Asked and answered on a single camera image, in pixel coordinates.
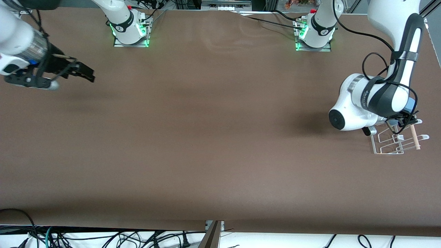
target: brown table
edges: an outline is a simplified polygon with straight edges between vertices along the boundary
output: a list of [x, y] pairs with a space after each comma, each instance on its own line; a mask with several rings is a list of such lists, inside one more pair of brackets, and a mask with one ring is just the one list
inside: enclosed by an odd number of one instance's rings
[[[328, 122], [364, 56], [389, 57], [376, 40], [340, 28], [332, 52], [297, 52], [289, 28], [168, 11], [149, 48], [113, 48], [99, 9], [42, 16], [50, 41], [97, 79], [61, 79], [56, 92], [1, 82], [1, 208], [38, 225], [189, 230], [222, 219], [235, 231], [441, 235], [441, 70], [426, 31], [412, 86], [430, 140], [382, 156], [360, 130]], [[366, 16], [341, 20], [379, 34]]]

